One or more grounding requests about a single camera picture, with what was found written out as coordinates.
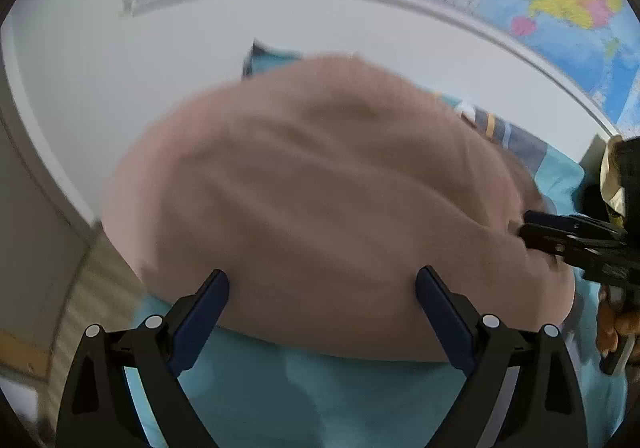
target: pink fabric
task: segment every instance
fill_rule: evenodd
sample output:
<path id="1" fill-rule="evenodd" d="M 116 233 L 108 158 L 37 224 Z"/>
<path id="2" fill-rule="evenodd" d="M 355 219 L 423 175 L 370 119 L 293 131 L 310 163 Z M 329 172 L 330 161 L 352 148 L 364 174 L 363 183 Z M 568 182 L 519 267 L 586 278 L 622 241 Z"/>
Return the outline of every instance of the pink fabric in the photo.
<path id="1" fill-rule="evenodd" d="M 114 173 L 103 224 L 167 301 L 223 269 L 228 329 L 338 356 L 436 361 L 414 296 L 424 265 L 511 327 L 569 312 L 570 269 L 512 232 L 529 208 L 542 199 L 515 156 L 403 79 L 327 57 L 162 119 Z"/>

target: teal blanket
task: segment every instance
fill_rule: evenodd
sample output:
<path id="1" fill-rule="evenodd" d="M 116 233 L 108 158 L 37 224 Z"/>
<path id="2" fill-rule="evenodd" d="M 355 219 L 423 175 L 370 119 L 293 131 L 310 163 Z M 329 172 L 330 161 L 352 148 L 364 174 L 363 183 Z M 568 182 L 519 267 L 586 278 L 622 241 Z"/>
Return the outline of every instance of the teal blanket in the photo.
<path id="1" fill-rule="evenodd" d="M 255 47 L 244 72 L 251 75 L 292 59 L 295 55 Z M 492 128 L 492 135 L 521 158 L 550 209 L 575 211 L 572 196 L 584 177 L 578 164 L 491 114 L 476 109 L 475 118 L 482 131 Z M 594 347 L 598 286 L 580 272 L 576 282 L 574 309 L 562 330 L 584 398 L 590 448 L 600 448 L 622 421 L 626 381 L 599 371 Z M 168 309 L 148 296 L 134 324 Z M 165 446 L 137 372 L 127 373 L 149 441 Z M 332 358 L 216 329 L 179 381 L 222 448 L 410 448 L 425 446 L 464 376 L 447 364 Z"/>

